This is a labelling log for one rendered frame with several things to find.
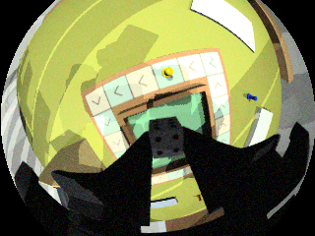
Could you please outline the yellow game pawn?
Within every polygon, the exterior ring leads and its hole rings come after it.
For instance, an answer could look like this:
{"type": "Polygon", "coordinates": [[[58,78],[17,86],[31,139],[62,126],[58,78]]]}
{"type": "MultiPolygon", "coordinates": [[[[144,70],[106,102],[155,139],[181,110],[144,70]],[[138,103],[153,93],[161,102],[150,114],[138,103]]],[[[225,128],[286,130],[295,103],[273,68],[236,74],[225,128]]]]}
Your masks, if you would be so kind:
{"type": "Polygon", "coordinates": [[[164,70],[161,71],[161,75],[165,76],[166,78],[168,78],[168,76],[172,76],[173,75],[173,70],[172,68],[168,67],[168,68],[164,68],[164,70]]]}

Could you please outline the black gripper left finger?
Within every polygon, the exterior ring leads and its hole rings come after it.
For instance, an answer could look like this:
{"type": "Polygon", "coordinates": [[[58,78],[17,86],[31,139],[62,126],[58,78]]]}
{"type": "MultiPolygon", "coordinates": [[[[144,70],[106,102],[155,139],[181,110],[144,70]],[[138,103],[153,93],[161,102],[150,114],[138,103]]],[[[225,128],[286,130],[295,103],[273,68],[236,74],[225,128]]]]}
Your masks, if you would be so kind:
{"type": "Polygon", "coordinates": [[[68,196],[121,209],[141,227],[150,225],[153,147],[150,131],[125,150],[102,172],[74,173],[52,170],[51,176],[68,196]]]}

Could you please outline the blue pawn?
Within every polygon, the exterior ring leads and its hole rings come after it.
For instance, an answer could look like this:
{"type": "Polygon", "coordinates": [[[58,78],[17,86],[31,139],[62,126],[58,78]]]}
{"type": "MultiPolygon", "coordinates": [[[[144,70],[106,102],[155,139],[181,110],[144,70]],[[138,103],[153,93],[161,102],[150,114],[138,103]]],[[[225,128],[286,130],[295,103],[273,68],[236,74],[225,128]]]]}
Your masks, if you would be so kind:
{"type": "Polygon", "coordinates": [[[257,101],[257,97],[255,97],[255,95],[252,95],[251,93],[247,94],[247,98],[248,99],[255,99],[255,101],[257,101]]]}

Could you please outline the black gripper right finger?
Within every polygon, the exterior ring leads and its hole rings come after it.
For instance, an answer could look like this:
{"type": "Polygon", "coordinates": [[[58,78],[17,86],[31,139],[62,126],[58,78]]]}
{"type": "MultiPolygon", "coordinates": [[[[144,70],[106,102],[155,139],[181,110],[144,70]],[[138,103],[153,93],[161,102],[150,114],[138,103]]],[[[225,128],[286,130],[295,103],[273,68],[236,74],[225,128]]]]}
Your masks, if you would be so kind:
{"type": "Polygon", "coordinates": [[[223,208],[221,205],[236,192],[249,170],[264,161],[277,148],[281,138],[280,134],[275,134],[256,145],[236,148],[188,127],[182,126],[182,129],[182,152],[188,158],[208,213],[223,208]]]}

